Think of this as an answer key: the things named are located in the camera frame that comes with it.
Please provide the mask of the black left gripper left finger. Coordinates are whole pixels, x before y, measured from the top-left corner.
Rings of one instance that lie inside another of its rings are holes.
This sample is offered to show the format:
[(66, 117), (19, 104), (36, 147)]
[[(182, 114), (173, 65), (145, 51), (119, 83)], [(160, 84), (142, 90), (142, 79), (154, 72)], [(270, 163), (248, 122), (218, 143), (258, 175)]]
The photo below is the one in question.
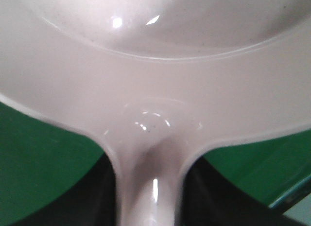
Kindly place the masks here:
[(68, 191), (13, 226), (115, 226), (115, 174), (107, 155)]

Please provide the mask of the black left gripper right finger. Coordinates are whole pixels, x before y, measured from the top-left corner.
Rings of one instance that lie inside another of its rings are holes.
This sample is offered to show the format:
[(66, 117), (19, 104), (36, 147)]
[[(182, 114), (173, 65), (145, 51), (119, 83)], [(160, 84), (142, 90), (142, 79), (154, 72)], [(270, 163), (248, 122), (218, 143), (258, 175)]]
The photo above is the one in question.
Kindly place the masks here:
[(203, 157), (189, 169), (183, 188), (185, 226), (300, 226), (284, 215), (311, 192), (306, 178), (275, 207), (268, 207), (237, 188)]

